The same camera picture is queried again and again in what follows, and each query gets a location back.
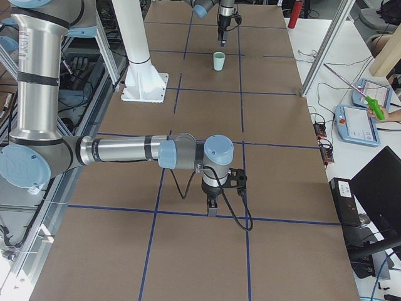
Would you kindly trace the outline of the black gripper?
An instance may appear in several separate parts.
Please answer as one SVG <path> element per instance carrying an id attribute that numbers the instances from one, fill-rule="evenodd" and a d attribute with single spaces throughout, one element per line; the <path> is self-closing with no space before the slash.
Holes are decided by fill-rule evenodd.
<path id="1" fill-rule="evenodd" d="M 221 47 L 225 47 L 227 41 L 227 27 L 231 24 L 230 16 L 218 15 L 217 25 L 218 25 L 218 38 L 217 40 L 221 42 Z"/>

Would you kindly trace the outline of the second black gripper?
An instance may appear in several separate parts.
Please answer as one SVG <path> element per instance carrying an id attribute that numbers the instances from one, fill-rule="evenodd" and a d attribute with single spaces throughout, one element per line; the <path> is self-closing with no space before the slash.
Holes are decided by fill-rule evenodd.
<path id="1" fill-rule="evenodd" d="M 210 186 L 204 181 L 201 183 L 201 188 L 207 196 L 207 215 L 216 216 L 218 210 L 217 199 L 222 194 L 222 189 L 219 186 Z"/>

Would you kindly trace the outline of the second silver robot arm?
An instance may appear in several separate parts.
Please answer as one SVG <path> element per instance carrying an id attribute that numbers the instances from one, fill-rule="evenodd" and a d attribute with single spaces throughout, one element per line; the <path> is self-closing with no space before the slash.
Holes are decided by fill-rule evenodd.
<path id="1" fill-rule="evenodd" d="M 19 27 L 18 121 L 1 151 L 7 182 L 31 188 L 94 162 L 155 161 L 201 173 L 208 215 L 216 214 L 217 199 L 234 178 L 234 146 L 226 136 L 199 142 L 187 133 L 114 139 L 58 133 L 61 42 L 68 34 L 96 35 L 94 1 L 12 1 L 11 16 Z"/>

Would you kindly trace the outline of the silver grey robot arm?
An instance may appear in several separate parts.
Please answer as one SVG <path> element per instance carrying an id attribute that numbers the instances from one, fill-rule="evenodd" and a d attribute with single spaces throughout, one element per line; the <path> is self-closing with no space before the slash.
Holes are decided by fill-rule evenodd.
<path id="1" fill-rule="evenodd" d="M 217 25 L 219 30 L 226 31 L 231 25 L 234 17 L 234 1 L 215 1 L 215 0 L 185 0 L 198 18 L 204 18 L 208 12 L 218 5 Z"/>

